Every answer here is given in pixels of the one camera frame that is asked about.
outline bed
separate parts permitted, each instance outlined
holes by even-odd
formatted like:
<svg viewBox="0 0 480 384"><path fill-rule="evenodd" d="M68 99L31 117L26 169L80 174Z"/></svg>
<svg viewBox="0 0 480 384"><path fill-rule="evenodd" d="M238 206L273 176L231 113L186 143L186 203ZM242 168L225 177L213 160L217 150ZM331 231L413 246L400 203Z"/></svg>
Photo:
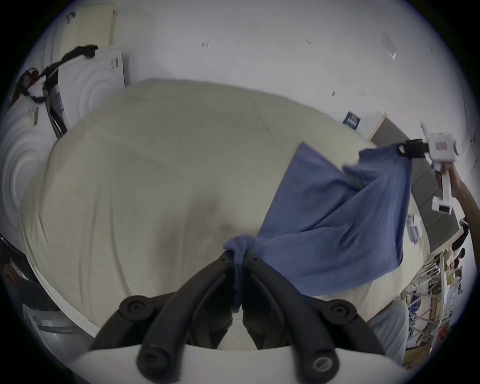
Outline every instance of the bed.
<svg viewBox="0 0 480 384"><path fill-rule="evenodd" d="M21 246L62 311L95 336L129 295L177 290L223 243L256 234L298 144L340 167L374 144L284 97L149 80L128 87L57 142L31 180ZM413 198L409 213L419 214ZM428 238L404 235L395 271L322 298L369 320L412 280Z"/></svg>

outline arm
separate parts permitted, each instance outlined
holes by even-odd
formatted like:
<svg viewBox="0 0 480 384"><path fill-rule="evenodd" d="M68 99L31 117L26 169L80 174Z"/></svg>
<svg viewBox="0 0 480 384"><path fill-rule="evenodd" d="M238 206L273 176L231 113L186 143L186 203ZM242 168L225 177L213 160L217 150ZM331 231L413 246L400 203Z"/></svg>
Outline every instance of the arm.
<svg viewBox="0 0 480 384"><path fill-rule="evenodd" d="M452 196L455 197L462 207L465 217L467 218L468 227L471 232L473 244L473 255L475 264L480 268L480 210L473 199L472 194L461 180L458 172L453 164L446 164L443 172L450 174L450 182L452 184ZM439 187L442 187L442 177L439 173L435 174Z"/></svg>

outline gray headboard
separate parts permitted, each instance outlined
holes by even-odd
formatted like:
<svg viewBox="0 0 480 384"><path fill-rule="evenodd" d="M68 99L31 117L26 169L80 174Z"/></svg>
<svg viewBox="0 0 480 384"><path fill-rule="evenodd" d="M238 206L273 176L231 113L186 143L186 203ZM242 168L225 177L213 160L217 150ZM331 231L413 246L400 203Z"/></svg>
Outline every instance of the gray headboard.
<svg viewBox="0 0 480 384"><path fill-rule="evenodd" d="M408 137L389 119L384 119L372 137L377 146L386 146L408 140ZM454 239L459 225L455 212L444 215L432 211L432 199L441 196L435 180L435 171L426 159L413 159L412 162L412 195L417 203L420 216L427 231L430 251L433 252L449 239Z"/></svg>

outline blue towel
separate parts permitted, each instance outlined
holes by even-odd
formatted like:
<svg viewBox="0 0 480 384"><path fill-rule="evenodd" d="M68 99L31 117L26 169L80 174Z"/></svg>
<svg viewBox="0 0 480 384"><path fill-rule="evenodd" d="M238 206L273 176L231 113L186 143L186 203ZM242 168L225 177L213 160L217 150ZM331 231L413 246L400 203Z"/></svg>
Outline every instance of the blue towel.
<svg viewBox="0 0 480 384"><path fill-rule="evenodd" d="M361 151L358 164L342 172L301 143L258 236L237 236L224 245L235 253L237 289L247 250L308 296L355 288L396 269L412 170L397 147Z"/></svg>

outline red label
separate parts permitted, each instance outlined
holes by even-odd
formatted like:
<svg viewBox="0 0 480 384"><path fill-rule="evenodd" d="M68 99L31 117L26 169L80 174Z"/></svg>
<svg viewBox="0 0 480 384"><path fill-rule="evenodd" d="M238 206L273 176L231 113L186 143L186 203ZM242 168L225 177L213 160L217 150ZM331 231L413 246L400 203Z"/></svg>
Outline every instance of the red label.
<svg viewBox="0 0 480 384"><path fill-rule="evenodd" d="M447 150L447 143L442 141L439 143L435 143L435 147L437 148L437 151L446 151Z"/></svg>

